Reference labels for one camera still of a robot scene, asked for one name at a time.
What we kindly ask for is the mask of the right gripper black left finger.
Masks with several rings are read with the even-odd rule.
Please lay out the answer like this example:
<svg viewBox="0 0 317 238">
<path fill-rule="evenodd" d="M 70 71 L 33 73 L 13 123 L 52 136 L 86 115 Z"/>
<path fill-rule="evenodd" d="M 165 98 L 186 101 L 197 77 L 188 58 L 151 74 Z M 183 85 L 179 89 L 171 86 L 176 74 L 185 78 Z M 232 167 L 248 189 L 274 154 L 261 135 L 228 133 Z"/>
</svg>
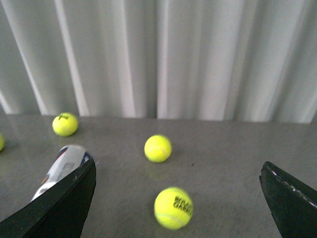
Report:
<svg viewBox="0 0 317 238">
<path fill-rule="evenodd" d="M 0 223 L 2 238 L 79 238 L 96 187 L 94 160 Z"/>
</svg>

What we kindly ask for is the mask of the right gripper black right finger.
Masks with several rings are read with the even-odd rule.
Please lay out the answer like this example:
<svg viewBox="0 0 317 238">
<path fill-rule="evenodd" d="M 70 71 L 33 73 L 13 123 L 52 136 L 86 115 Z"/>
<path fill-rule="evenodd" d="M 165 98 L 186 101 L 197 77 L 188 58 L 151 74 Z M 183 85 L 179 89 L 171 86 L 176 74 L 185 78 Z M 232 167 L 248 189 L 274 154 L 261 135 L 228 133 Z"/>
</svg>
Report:
<svg viewBox="0 0 317 238">
<path fill-rule="evenodd" d="M 283 238 L 317 236 L 317 191 L 266 161 L 260 185 L 275 224 Z"/>
</svg>

